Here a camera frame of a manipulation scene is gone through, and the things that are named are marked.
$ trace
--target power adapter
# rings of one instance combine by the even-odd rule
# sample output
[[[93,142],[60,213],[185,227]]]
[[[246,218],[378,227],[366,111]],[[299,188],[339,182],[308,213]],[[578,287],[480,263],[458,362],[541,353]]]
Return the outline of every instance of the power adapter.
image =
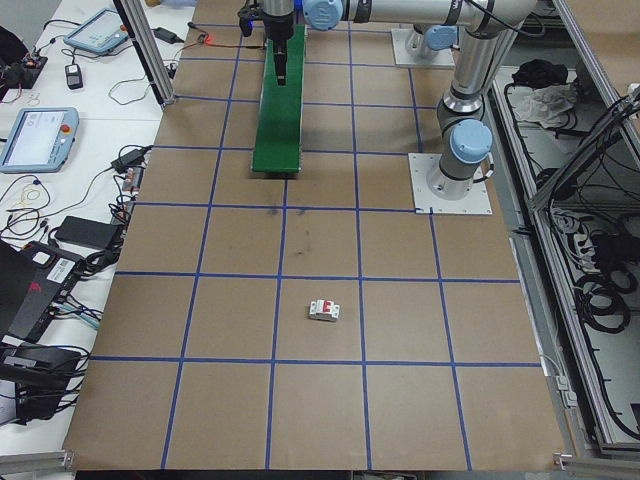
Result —
[[[172,45],[174,43],[184,42],[184,40],[178,37],[178,35],[173,33],[171,30],[167,30],[166,28],[162,28],[162,27],[154,28],[153,36],[156,37],[158,40],[162,40],[163,42],[167,42]]]
[[[128,167],[140,165],[144,161],[144,156],[152,148],[153,146],[149,145],[147,147],[131,150],[130,152],[127,152],[124,155],[120,155],[118,158],[116,158],[113,162],[111,162],[111,166],[116,172],[124,173],[127,171]]]

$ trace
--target black cable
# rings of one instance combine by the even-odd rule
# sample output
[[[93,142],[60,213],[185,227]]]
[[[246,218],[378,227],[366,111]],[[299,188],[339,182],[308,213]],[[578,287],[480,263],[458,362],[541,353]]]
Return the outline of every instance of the black cable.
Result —
[[[531,13],[530,16],[536,20],[536,22],[538,22],[538,25],[540,25],[540,31],[537,33],[531,33],[531,32],[526,32],[524,30],[521,30],[519,28],[513,27],[511,25],[509,25],[507,22],[505,22],[504,20],[502,20],[501,18],[499,18],[498,16],[496,16],[493,12],[490,12],[489,10],[487,10],[486,8],[484,8],[482,5],[476,3],[474,0],[464,0],[465,2],[467,2],[469,5],[477,8],[478,10],[480,10],[481,12],[483,12],[485,15],[491,17],[493,20],[495,20],[496,22],[498,22],[500,25],[502,25],[503,27],[508,28],[509,30],[513,30],[516,33],[519,33],[521,35],[524,35],[526,37],[531,37],[531,38],[540,38],[543,37],[546,33],[547,33],[547,29],[544,26],[544,23],[542,22],[542,20],[540,20],[540,17],[538,17],[538,15],[536,15],[535,13]]]
[[[71,63],[75,64],[76,62],[76,57],[81,57],[81,58],[86,58],[89,60],[97,60],[98,58],[103,58],[103,57],[115,57],[120,55],[122,52],[124,52],[125,50],[129,49],[133,47],[133,44],[129,44],[124,48],[121,48],[118,51],[112,51],[109,53],[105,53],[102,55],[87,55],[86,53],[78,53],[77,49],[70,49],[70,48],[63,48],[62,50],[60,50],[60,53],[62,53],[63,55],[66,55],[67,57],[71,57]]]
[[[58,215],[59,213],[65,212],[65,211],[67,211],[67,210],[70,210],[70,209],[72,209],[72,208],[74,208],[74,207],[77,207],[78,205],[82,205],[82,204],[85,202],[85,200],[87,199],[87,197],[89,196],[89,192],[91,191],[91,187],[93,187],[93,184],[94,184],[94,183],[95,183],[95,181],[98,179],[98,177],[99,177],[100,175],[103,175],[103,174],[107,173],[109,170],[111,170],[111,167],[105,168],[104,170],[102,170],[102,171],[98,172],[98,173],[97,173],[97,174],[96,174],[96,175],[91,179],[91,182],[89,182],[89,186],[87,187],[87,191],[84,193],[84,195],[82,196],[82,198],[81,198],[78,202],[76,202],[76,203],[74,203],[74,204],[72,204],[72,205],[69,205],[69,206],[67,206],[67,207],[61,208],[60,210],[57,210],[57,211],[55,211],[55,212],[53,212],[53,213],[48,213],[47,215],[43,215],[43,216],[42,216],[42,218],[52,217],[52,216],[54,216],[54,215]]]
[[[9,217],[7,218],[5,226],[0,229],[0,239],[28,240],[33,236],[37,235],[41,229],[47,228],[47,221],[42,220],[44,218],[44,216],[42,215],[42,210],[44,210],[46,207],[50,205],[51,194],[49,193],[49,190],[47,189],[47,187],[44,186],[42,181],[36,175],[27,174],[27,175],[22,175],[16,178],[7,187],[7,189],[4,191],[2,196],[0,196],[0,203],[6,198],[6,196],[9,194],[11,189],[17,184],[17,182],[24,180],[25,178],[32,178],[33,179],[32,184],[42,188],[42,190],[47,195],[47,201],[45,202],[44,205],[40,207],[22,207],[22,208],[6,210],[7,213],[9,213]],[[35,217],[30,218],[30,215],[32,214],[35,214]],[[34,222],[33,226],[24,232],[18,232],[14,230],[14,227],[16,225],[26,221],[33,221]],[[11,233],[12,236],[7,236],[6,232]]]
[[[81,23],[78,22],[72,22],[71,20],[64,20],[62,18],[52,18],[51,20],[47,20],[44,25],[42,26],[42,30],[44,30],[45,28],[47,28],[49,25],[51,25],[52,23],[68,23],[70,25],[74,25],[76,27],[79,27],[80,25],[82,25]]]
[[[591,343],[591,337],[589,337],[589,332],[586,329],[586,324],[584,322],[580,323],[580,327],[582,330],[582,334],[587,345],[587,352],[589,353],[589,358],[591,359],[591,364],[596,372],[596,377],[598,379],[598,384],[600,386],[600,392],[602,393],[602,398],[604,400],[604,404],[609,412],[609,416],[613,423],[615,423],[620,430],[629,435],[631,438],[635,440],[640,440],[640,433],[629,428],[625,423],[620,420],[620,414],[613,408],[613,404],[611,403],[611,398],[609,398],[609,391],[607,390],[607,383],[604,378],[604,374],[602,373],[602,368],[600,367],[600,363],[598,362],[598,357],[596,357],[596,349],[593,348],[593,344]]]
[[[524,141],[524,137],[522,136],[522,133],[520,132],[520,127],[518,125],[518,119],[516,118],[516,114],[513,111],[513,105],[511,104],[511,100],[509,100],[509,90],[511,88],[515,87],[515,86],[516,86],[515,83],[509,83],[509,84],[504,86],[504,91],[503,91],[504,98],[505,98],[505,101],[507,102],[507,106],[509,107],[509,113],[511,114],[511,120],[513,122],[513,129],[516,132],[516,136],[518,137],[518,140],[520,141],[520,145],[522,146],[522,151],[524,152],[524,156],[527,159],[527,162],[529,164],[529,170],[531,172],[531,176],[533,178],[536,178],[538,175],[533,170],[533,166],[535,165],[536,167],[538,167],[540,169],[540,171],[544,170],[544,167],[542,165],[540,165],[540,163],[538,161],[536,161],[536,159],[531,156],[531,154],[529,153],[528,147],[527,147],[527,143]]]

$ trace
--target electrical wiring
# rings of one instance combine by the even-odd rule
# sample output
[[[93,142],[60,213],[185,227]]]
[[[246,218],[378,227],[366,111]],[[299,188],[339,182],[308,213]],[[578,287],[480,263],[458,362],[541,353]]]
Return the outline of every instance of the electrical wiring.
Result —
[[[78,299],[76,299],[72,294],[68,294],[65,299],[65,303],[72,308],[75,308],[79,313],[85,314],[98,322],[102,320],[102,311],[96,308],[89,308]]]
[[[142,77],[140,77],[140,78],[132,78],[132,79],[129,79],[129,80],[120,80],[119,82],[116,82],[116,83],[115,83],[115,84],[114,84],[114,85],[109,89],[109,91],[107,92],[107,96],[108,96],[111,100],[113,100],[114,102],[116,102],[118,105],[122,105],[122,106],[124,106],[124,105],[130,105],[130,104],[132,104],[132,103],[135,103],[135,102],[139,102],[139,101],[141,101],[141,100],[144,100],[145,98],[147,98],[147,95],[149,94],[149,90],[151,89],[151,83],[149,83],[149,82],[147,82],[147,86],[146,86],[146,88],[144,89],[144,92],[142,93],[142,96],[137,97],[137,98],[133,98],[133,99],[131,99],[131,100],[121,101],[121,100],[117,99],[117,98],[114,96],[114,93],[115,93],[115,91],[116,91],[117,89],[119,89],[122,85],[125,85],[125,84],[127,84],[127,83],[143,82],[143,81],[145,81],[146,79],[147,79],[146,75],[143,75],[143,76],[142,76]]]
[[[535,13],[531,13],[530,16],[536,20],[536,22],[538,22],[538,25],[540,25],[540,31],[537,33],[531,33],[531,32],[526,32],[524,30],[521,30],[519,28],[513,27],[511,25],[509,25],[507,22],[505,22],[503,19],[501,19],[500,17],[498,17],[497,15],[495,15],[493,12],[489,11],[488,9],[484,8],[482,5],[480,5],[479,3],[476,3],[474,0],[464,0],[465,2],[467,2],[469,5],[473,6],[474,8],[477,8],[478,10],[480,10],[481,12],[483,12],[485,15],[491,17],[493,20],[495,20],[496,22],[498,22],[500,25],[502,25],[503,27],[508,28],[509,30],[512,30],[516,33],[519,33],[521,35],[524,35],[526,37],[531,37],[531,38],[541,38],[543,37],[546,33],[547,33],[547,29],[544,26],[544,23],[542,22],[542,20],[540,19],[540,17],[538,17],[538,15],[536,15]]]
[[[64,304],[56,304],[54,305],[54,308],[58,310],[55,316],[55,319],[57,320],[77,318],[78,320],[81,320],[89,325],[94,330],[98,330],[98,328],[100,327],[100,322],[98,320],[95,320],[94,318],[83,314],[81,310],[72,308]]]
[[[18,85],[18,93],[16,93],[16,96],[14,98],[12,98],[11,100],[2,100],[0,101],[0,103],[5,103],[5,104],[14,103],[18,101],[20,97],[22,97],[22,84]]]
[[[91,187],[93,187],[93,184],[94,184],[94,183],[95,183],[95,181],[98,179],[98,177],[100,177],[101,175],[103,175],[103,174],[107,173],[109,170],[111,170],[111,168],[112,168],[112,167],[108,167],[108,168],[105,168],[104,170],[99,171],[99,172],[98,172],[98,173],[97,173],[97,174],[96,174],[96,175],[91,179],[91,181],[89,182],[89,186],[87,187],[87,190],[85,191],[84,195],[82,196],[82,198],[81,198],[79,201],[77,201],[76,203],[73,203],[73,204],[71,204],[71,205],[68,205],[68,206],[66,206],[66,207],[64,207],[64,208],[61,208],[61,209],[59,209],[59,210],[56,210],[56,211],[55,211],[55,212],[53,212],[53,213],[48,213],[48,214],[46,214],[46,215],[43,215],[43,218],[52,217],[52,216],[54,216],[54,215],[58,215],[58,214],[60,214],[60,213],[62,213],[62,212],[66,212],[67,210],[71,210],[72,208],[75,208],[75,207],[78,207],[78,206],[82,205],[82,204],[87,200],[87,197],[89,196],[89,193],[91,192]]]
[[[48,228],[47,221],[43,220],[44,217],[42,215],[42,211],[47,208],[51,203],[51,194],[47,187],[44,186],[42,181],[33,174],[22,175],[16,178],[4,191],[2,196],[0,196],[0,204],[7,198],[12,189],[18,184],[18,182],[30,179],[31,182],[23,187],[22,194],[20,198],[20,202],[14,204],[13,207],[6,210],[9,213],[9,217],[6,220],[5,226],[0,228],[0,240],[29,240],[32,237],[36,236],[40,230],[46,230]],[[46,202],[44,205],[39,207],[30,207],[27,205],[27,202],[30,201],[28,188],[32,185],[38,187],[38,189],[42,189],[42,191],[47,195]],[[24,231],[17,231],[15,227],[23,222],[33,222],[30,228]]]
[[[513,87],[515,87],[516,84],[515,83],[509,83],[507,85],[504,86],[504,98],[505,101],[507,102],[507,106],[509,107],[509,113],[511,114],[511,121],[513,122],[513,129],[516,132],[516,136],[518,137],[518,140],[520,141],[520,145],[522,147],[522,151],[524,152],[524,156],[527,159],[528,165],[529,165],[529,170],[531,172],[531,175],[533,176],[533,178],[536,178],[538,176],[538,173],[542,172],[544,170],[544,167],[542,165],[540,165],[540,163],[531,156],[531,154],[529,153],[528,147],[527,147],[527,143],[524,140],[524,137],[522,136],[522,133],[520,132],[520,127],[518,126],[518,119],[516,118],[516,114],[513,111],[513,105],[511,104],[511,100],[509,99],[509,90]],[[533,167],[537,167],[539,169],[539,172],[536,172]]]
[[[129,44],[126,47],[121,48],[120,50],[105,53],[103,55],[87,55],[86,53],[78,53],[76,48],[73,48],[73,49],[63,48],[62,50],[60,50],[60,53],[62,53],[63,55],[66,55],[67,57],[71,57],[71,64],[75,65],[76,57],[85,58],[88,60],[97,60],[103,57],[116,57],[131,47],[133,47],[133,44]]]
[[[562,375],[562,376],[566,377],[566,373],[565,373],[564,369],[562,367],[560,367],[558,362],[556,362],[553,358],[551,358],[549,355],[546,355],[544,353],[541,353],[540,357],[544,358],[545,360],[548,360],[549,363],[551,363],[551,365],[553,365],[553,367],[556,369],[556,373],[558,375]]]
[[[44,25],[42,26],[42,30],[47,28],[52,23],[66,23],[68,25],[72,25],[73,27],[79,27],[81,25],[78,22],[72,22],[71,20],[65,20],[63,18],[52,18],[51,20],[47,20],[46,22],[44,22]]]
[[[596,373],[596,377],[598,379],[598,385],[600,387],[600,392],[602,393],[602,398],[604,400],[604,404],[607,409],[607,412],[609,412],[609,416],[611,417],[611,420],[613,420],[613,423],[615,423],[616,426],[620,428],[620,430],[622,430],[624,433],[629,435],[631,438],[635,440],[640,440],[640,433],[638,433],[637,431],[634,431],[628,425],[626,425],[620,419],[620,413],[617,412],[616,409],[613,407],[613,404],[611,403],[611,398],[609,396],[609,391],[607,389],[607,381],[602,372],[602,368],[600,367],[600,362],[598,361],[598,357],[596,356],[596,352],[598,350],[593,347],[593,343],[591,341],[591,337],[589,336],[589,332],[587,331],[585,322],[581,322],[580,327],[581,327],[582,334],[587,346],[589,359],[591,360],[591,364],[593,365],[593,369]]]

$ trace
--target cable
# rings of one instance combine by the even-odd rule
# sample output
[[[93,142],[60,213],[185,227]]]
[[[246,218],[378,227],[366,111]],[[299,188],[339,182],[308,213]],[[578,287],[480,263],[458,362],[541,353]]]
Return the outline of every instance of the cable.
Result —
[[[500,25],[502,25],[503,27],[508,28],[509,30],[513,30],[516,33],[519,33],[521,35],[524,35],[526,37],[531,37],[531,38],[540,38],[543,37],[546,33],[547,33],[547,29],[544,26],[544,23],[542,23],[542,20],[540,20],[540,17],[538,17],[538,15],[536,15],[535,13],[531,13],[530,16],[535,19],[538,24],[540,25],[540,32],[538,33],[531,33],[531,32],[526,32],[524,30],[521,30],[519,28],[513,27],[511,25],[509,25],[507,22],[505,22],[504,20],[502,20],[501,18],[497,17],[495,14],[493,14],[492,12],[490,12],[489,10],[487,10],[486,8],[484,8],[482,5],[476,3],[474,0],[464,0],[465,2],[467,2],[469,5],[477,8],[478,10],[480,10],[481,12],[483,12],[485,15],[491,17],[493,20],[495,20],[496,22],[498,22]]]
[[[589,353],[589,358],[591,359],[591,364],[596,373],[596,377],[598,379],[598,385],[600,387],[600,392],[602,393],[602,398],[604,400],[605,407],[609,412],[609,416],[613,423],[615,423],[620,430],[629,435],[631,438],[635,440],[640,440],[640,433],[633,431],[629,428],[622,420],[620,420],[620,413],[613,408],[613,404],[611,403],[611,398],[609,398],[609,391],[607,390],[607,383],[604,378],[604,374],[602,373],[602,368],[600,367],[600,363],[598,362],[598,357],[596,357],[596,349],[593,348],[593,344],[591,343],[591,337],[589,336],[589,332],[586,329],[585,323],[581,322],[580,327],[582,330],[582,334],[584,337],[584,341],[587,345],[587,352]]]
[[[133,78],[130,80],[120,80],[119,82],[116,82],[110,89],[109,92],[107,93],[107,96],[113,100],[114,102],[116,102],[118,105],[130,105],[132,103],[135,102],[139,102],[141,100],[144,100],[147,97],[147,94],[149,93],[149,89],[151,88],[151,83],[147,83],[147,87],[144,89],[144,93],[142,94],[141,97],[138,98],[134,98],[132,100],[127,100],[126,102],[121,102],[120,100],[118,100],[116,97],[113,96],[113,93],[120,88],[122,85],[124,85],[125,83],[133,83],[133,82],[141,82],[146,80],[146,75],[143,75],[140,78]]]
[[[554,366],[554,368],[556,369],[556,373],[558,375],[562,375],[563,377],[566,377],[564,369],[561,368],[560,365],[558,365],[558,362],[556,362],[553,358],[551,358],[549,355],[545,355],[544,353],[541,353],[540,357],[544,358],[545,360],[548,360],[549,363],[551,363],[551,365]]]
[[[47,20],[44,25],[42,26],[42,30],[44,30],[45,28],[47,28],[49,25],[51,25],[52,23],[68,23],[70,25],[73,25],[75,27],[79,27],[80,25],[82,25],[81,23],[78,22],[72,22],[71,20],[64,20],[62,18],[52,18],[51,20]]]
[[[133,44],[127,45],[126,47],[121,48],[118,51],[112,51],[102,55],[87,55],[86,53],[78,53],[76,48],[74,49],[63,48],[62,50],[60,50],[60,53],[62,53],[63,55],[66,55],[67,57],[71,57],[71,64],[75,65],[76,57],[86,58],[88,60],[97,60],[103,57],[115,57],[120,55],[122,52],[124,52],[125,50],[128,50],[131,47],[133,47]]]
[[[74,203],[72,205],[69,205],[67,207],[61,208],[60,210],[57,210],[57,211],[55,211],[53,213],[48,213],[47,215],[43,215],[43,218],[52,217],[54,215],[58,215],[59,213],[66,212],[67,210],[71,210],[72,208],[75,208],[75,207],[77,207],[79,205],[82,205],[85,202],[85,200],[87,199],[87,197],[89,196],[89,192],[91,191],[91,187],[93,186],[95,181],[98,179],[98,177],[100,175],[103,175],[103,174],[107,173],[109,170],[111,170],[111,167],[105,168],[104,170],[98,172],[91,179],[91,182],[89,182],[89,186],[87,187],[86,192],[84,193],[84,195],[82,196],[82,198],[78,202],[76,202],[76,203]]]
[[[520,132],[520,127],[518,126],[518,119],[516,118],[516,114],[513,111],[513,105],[511,104],[511,100],[509,100],[509,90],[515,86],[516,86],[515,83],[509,83],[505,85],[503,94],[504,94],[505,101],[507,102],[507,106],[509,107],[509,113],[511,114],[511,121],[513,122],[513,129],[516,133],[516,136],[518,137],[518,140],[520,141],[522,151],[524,152],[524,156],[527,159],[527,162],[529,164],[529,171],[531,173],[531,176],[533,178],[536,178],[538,174],[533,170],[533,167],[536,166],[537,168],[539,168],[540,172],[544,170],[544,167],[540,165],[540,163],[531,156],[527,147],[527,143],[524,141],[524,137]]]

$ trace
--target white table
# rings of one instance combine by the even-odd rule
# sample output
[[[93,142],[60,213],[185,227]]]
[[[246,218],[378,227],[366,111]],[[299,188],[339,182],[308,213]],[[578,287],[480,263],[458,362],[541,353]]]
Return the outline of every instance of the white table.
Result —
[[[82,22],[104,7],[113,7],[108,0],[62,0],[53,18]],[[193,16],[193,8],[170,8],[158,6],[145,7],[150,26],[162,26],[185,38],[187,21]],[[37,42],[44,45],[55,35],[69,31],[64,24],[51,24]],[[163,58],[171,59],[179,53],[182,44],[169,45],[158,41]],[[149,91],[142,101],[121,106],[108,98],[107,92],[118,81],[140,78],[142,66],[133,48],[126,49],[120,55],[88,60],[77,57],[76,62],[82,68],[84,88],[71,91],[66,87],[64,66],[70,58],[61,53],[67,46],[58,39],[55,44],[43,49],[42,54],[49,58],[35,88],[25,90],[22,97],[11,104],[0,104],[0,137],[6,138],[21,108],[38,107],[74,107],[80,114],[80,125],[75,143],[67,162],[57,173],[38,174],[38,177],[51,194],[51,204],[44,213],[54,212],[79,201],[89,182],[96,173],[104,170],[117,158],[120,148],[127,144],[149,145],[153,143],[162,110],[155,97]],[[139,96],[146,83],[139,82],[133,88],[122,88],[116,92],[118,98],[127,100]],[[5,96],[11,100],[15,91]],[[80,206],[67,210],[50,218],[51,228],[59,225],[66,215],[76,215],[102,222],[109,222],[111,215],[107,207],[117,195],[117,187],[112,179],[113,171],[101,175],[91,188],[87,200]],[[17,174],[0,174],[0,195],[18,178]],[[5,212],[16,203],[22,186],[20,182],[12,189],[0,205],[0,224],[4,225],[8,214]],[[44,195],[31,206],[41,205]],[[80,254],[91,250],[65,245],[65,248]],[[74,296],[87,305],[102,309],[113,278],[114,267],[110,267],[87,282],[79,284],[73,291]],[[91,349],[96,332],[79,320],[54,321],[39,343],[44,345],[72,344]],[[71,421],[73,409],[68,409],[48,421],[32,421],[27,426],[5,425],[0,427],[0,456],[24,453],[43,453],[60,450]],[[39,478],[69,478],[70,474],[38,474]],[[19,474],[10,478],[31,478],[31,474]]]

